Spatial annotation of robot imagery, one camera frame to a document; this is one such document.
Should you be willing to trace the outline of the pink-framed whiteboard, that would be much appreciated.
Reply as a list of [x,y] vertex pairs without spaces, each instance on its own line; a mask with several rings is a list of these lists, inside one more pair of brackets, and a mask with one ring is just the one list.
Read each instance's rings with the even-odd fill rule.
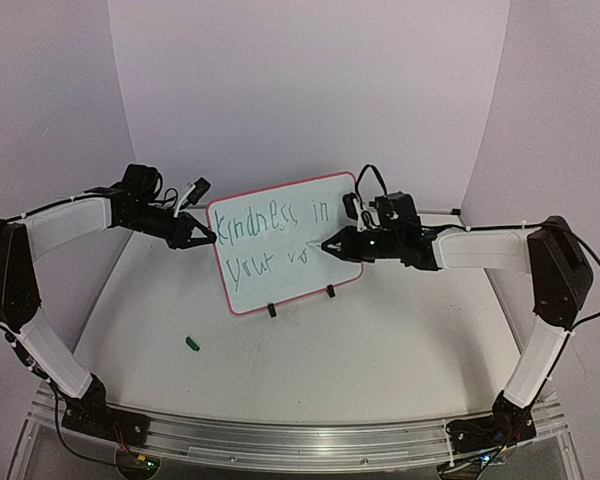
[[346,285],[363,274],[306,242],[350,224],[342,198],[355,177],[339,172],[215,200],[206,217],[229,311],[243,316]]

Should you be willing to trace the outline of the green marker cap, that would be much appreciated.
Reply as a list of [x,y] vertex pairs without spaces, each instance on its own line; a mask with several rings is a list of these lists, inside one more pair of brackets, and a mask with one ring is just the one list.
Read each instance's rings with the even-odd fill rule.
[[200,346],[191,337],[189,337],[189,336],[187,336],[185,338],[185,343],[193,351],[199,351],[200,350]]

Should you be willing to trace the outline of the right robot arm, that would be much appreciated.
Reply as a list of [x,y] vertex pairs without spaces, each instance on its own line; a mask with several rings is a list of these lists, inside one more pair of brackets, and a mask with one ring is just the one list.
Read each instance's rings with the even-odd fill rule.
[[364,208],[343,198],[349,225],[320,242],[345,262],[394,259],[420,271],[507,271],[526,277],[534,319],[513,373],[501,393],[519,409],[532,404],[575,329],[593,285],[589,257],[567,220],[552,215],[531,224],[424,224],[410,195],[381,196]]

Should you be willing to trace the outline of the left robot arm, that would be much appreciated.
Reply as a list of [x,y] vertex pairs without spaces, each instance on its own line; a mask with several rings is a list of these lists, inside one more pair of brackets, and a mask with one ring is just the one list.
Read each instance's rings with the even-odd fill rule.
[[111,430],[114,413],[88,396],[97,386],[95,376],[46,321],[35,264],[65,244],[113,228],[161,239],[172,250],[214,244],[215,234],[187,211],[209,191],[210,182],[199,178],[183,193],[165,198],[159,196],[162,186],[156,168],[130,164],[122,180],[109,187],[0,218],[0,329],[30,371],[81,399],[74,414],[94,435]]

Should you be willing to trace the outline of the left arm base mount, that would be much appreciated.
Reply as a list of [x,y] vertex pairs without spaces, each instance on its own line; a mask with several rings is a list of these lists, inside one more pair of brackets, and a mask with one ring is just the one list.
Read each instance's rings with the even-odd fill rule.
[[106,401],[106,388],[95,375],[91,376],[91,383],[81,397],[71,397],[62,390],[59,393],[66,406],[63,428],[125,447],[144,444],[149,418],[110,406]]

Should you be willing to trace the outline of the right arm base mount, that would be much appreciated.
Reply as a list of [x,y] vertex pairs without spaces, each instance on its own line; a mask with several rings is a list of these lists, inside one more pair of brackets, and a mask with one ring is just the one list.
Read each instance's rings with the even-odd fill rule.
[[489,415],[453,420],[446,433],[455,452],[464,454],[532,440],[536,427],[529,407],[518,407],[500,394]]

